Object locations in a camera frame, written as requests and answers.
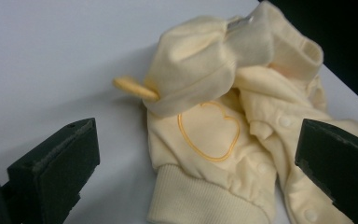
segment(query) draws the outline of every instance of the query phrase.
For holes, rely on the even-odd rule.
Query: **yellow fabric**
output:
[[[272,223],[278,174],[296,223],[351,223],[295,166],[303,119],[326,112],[322,49],[270,2],[246,18],[197,17],[161,36],[145,77],[154,223]]]

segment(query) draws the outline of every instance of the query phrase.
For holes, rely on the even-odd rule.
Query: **ribbed cuff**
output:
[[[175,165],[158,169],[148,220],[153,223],[269,223],[264,211]]]

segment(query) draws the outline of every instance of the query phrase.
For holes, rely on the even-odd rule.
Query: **white surface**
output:
[[[145,108],[111,85],[142,79],[158,38],[199,15],[247,15],[257,1],[0,1],[0,183],[67,123],[96,118],[102,163],[65,223],[146,223],[156,175]],[[358,97],[327,68],[329,111],[358,120]],[[275,223],[288,223],[277,193]]]

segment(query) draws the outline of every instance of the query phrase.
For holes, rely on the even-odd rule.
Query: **snap button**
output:
[[[292,125],[292,121],[287,117],[280,117],[279,118],[279,123],[285,128],[287,128],[290,125]]]
[[[318,214],[312,209],[308,209],[304,212],[305,218],[310,222],[315,222],[318,220]]]
[[[265,174],[269,170],[269,166],[265,163],[260,163],[257,166],[257,170],[260,174]]]

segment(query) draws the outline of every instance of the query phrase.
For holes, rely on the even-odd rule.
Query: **baby onesie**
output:
[[[200,16],[162,34],[145,85],[115,84],[147,107],[157,183],[153,223],[273,223],[278,174],[292,223],[351,223],[295,166],[302,119],[358,136],[326,112],[323,51],[279,9]]]

